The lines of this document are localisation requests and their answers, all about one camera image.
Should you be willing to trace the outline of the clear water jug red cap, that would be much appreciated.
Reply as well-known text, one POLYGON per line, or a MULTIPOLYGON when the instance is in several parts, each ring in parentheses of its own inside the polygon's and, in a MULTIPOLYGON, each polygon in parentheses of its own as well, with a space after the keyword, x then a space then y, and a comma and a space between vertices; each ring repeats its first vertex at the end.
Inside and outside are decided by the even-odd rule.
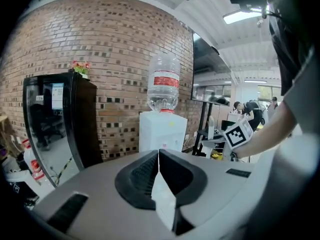
POLYGON ((41 186, 46 179, 45 174, 36 159, 31 161, 31 168, 33 179, 41 186))
POLYGON ((22 142, 22 145, 24 146, 24 153, 23 153, 23 159, 25 161, 25 163, 27 164, 29 170, 31 172, 33 172, 33 165, 32 165, 32 162, 36 159, 34 153, 33 153, 33 149, 32 149, 32 146, 30 144, 30 141, 28 139, 25 139, 23 142, 22 142))

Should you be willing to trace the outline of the white water dispenser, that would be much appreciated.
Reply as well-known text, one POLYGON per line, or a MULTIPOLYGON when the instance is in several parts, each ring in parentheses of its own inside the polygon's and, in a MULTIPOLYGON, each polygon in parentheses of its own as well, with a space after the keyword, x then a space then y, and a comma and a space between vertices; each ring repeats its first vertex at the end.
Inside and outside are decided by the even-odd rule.
POLYGON ((139 151, 183 149, 188 120, 170 112, 146 111, 139 115, 139 151))

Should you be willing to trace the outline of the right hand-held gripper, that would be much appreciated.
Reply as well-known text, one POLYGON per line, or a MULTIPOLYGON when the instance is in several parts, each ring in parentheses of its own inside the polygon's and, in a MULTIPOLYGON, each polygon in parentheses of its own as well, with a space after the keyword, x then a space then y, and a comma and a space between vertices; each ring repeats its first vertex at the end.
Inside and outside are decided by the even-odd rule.
POLYGON ((224 161, 236 161, 239 157, 239 152, 235 151, 240 146, 243 146, 249 142, 254 134, 252 127, 247 119, 233 124, 227 130, 223 132, 223 136, 216 139, 205 139, 201 141, 203 147, 214 149, 216 145, 224 144, 223 148, 223 160, 224 161))

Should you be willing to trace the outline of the person's grey t-shirt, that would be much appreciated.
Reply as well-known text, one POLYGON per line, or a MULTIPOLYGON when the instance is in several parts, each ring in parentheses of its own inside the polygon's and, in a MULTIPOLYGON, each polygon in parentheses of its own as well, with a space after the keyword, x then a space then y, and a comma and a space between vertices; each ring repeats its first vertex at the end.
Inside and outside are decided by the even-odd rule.
POLYGON ((309 54, 284 96, 291 119, 284 128, 284 136, 292 134, 296 126, 302 133, 320 136, 320 57, 318 49, 311 47, 309 54))

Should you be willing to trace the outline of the clear water bottle red label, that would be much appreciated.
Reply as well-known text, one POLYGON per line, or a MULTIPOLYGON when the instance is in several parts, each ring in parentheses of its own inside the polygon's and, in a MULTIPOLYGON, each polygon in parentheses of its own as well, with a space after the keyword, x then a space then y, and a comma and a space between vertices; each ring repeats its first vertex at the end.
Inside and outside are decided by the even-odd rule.
POLYGON ((180 86, 179 60, 173 53, 154 55, 149 63, 147 104, 153 111, 174 112, 180 86))

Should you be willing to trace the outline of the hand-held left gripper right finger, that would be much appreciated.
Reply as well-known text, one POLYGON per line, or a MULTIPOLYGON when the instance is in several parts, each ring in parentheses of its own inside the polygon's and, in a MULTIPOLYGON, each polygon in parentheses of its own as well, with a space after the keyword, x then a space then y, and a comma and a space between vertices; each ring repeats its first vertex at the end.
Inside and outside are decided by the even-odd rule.
POLYGON ((159 171, 175 197, 169 236, 159 240, 245 240, 247 211, 237 211, 252 166, 159 150, 159 171))

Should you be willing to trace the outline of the person's right forearm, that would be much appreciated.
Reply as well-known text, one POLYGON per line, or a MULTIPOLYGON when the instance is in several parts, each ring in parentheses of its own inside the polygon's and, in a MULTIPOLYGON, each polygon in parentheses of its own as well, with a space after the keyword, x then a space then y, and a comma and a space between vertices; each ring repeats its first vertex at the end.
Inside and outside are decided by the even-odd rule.
POLYGON ((255 133, 250 141, 234 149, 233 152, 239 159, 263 153, 287 138, 296 125, 294 114, 283 101, 268 124, 255 133))

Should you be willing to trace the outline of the black chest harness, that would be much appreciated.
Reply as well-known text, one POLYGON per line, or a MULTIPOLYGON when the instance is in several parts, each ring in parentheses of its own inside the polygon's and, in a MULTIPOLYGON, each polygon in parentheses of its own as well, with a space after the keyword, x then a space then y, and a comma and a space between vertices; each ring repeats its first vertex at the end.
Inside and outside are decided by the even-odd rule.
POLYGON ((278 59, 281 95, 285 96, 314 46, 314 40, 300 11, 276 4, 270 4, 269 9, 277 15, 269 16, 269 31, 278 59))

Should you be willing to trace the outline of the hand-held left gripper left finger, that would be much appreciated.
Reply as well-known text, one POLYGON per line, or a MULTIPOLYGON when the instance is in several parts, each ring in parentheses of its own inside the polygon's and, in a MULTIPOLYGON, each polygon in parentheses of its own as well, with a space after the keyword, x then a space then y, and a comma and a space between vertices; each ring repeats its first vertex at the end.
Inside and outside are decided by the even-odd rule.
POLYGON ((57 231, 59 239, 171 240, 173 233, 154 210, 131 206, 118 193, 115 179, 125 166, 148 151, 103 162, 79 172, 38 203, 33 212, 57 231))

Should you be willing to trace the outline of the black television stand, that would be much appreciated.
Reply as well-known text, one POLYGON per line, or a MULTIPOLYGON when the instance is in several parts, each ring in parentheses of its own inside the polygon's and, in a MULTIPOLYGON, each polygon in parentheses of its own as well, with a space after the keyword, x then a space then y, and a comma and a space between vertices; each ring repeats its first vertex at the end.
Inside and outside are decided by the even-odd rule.
POLYGON ((198 126, 198 131, 196 134, 195 144, 192 149, 193 156, 200 156, 202 153, 202 139, 208 139, 208 127, 209 127, 209 119, 212 115, 213 103, 203 102, 200 121, 198 126))

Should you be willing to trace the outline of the black glass-door cabinet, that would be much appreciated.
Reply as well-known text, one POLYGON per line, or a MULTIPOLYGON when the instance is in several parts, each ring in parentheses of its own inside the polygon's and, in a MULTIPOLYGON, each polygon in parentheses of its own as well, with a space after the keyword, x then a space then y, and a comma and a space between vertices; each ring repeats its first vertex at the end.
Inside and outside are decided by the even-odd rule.
POLYGON ((38 75, 23 81, 27 138, 55 188, 103 161, 96 98, 97 86, 77 72, 38 75))

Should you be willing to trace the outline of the potted red flowers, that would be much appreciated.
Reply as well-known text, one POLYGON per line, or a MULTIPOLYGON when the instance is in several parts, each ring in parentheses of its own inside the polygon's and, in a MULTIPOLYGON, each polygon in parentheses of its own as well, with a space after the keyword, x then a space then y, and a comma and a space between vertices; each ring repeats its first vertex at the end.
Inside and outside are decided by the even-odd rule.
POLYGON ((79 73, 83 78, 88 79, 89 71, 91 69, 90 64, 88 62, 78 62, 74 60, 71 64, 71 71, 79 73))

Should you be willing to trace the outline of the large black television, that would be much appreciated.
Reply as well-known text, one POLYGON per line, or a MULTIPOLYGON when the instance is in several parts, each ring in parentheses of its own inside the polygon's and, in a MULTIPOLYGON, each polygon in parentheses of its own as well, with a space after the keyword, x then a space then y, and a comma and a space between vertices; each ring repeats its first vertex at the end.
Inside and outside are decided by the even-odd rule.
POLYGON ((193 34, 193 79, 191 98, 194 101, 229 106, 231 70, 218 50, 197 33, 193 34))

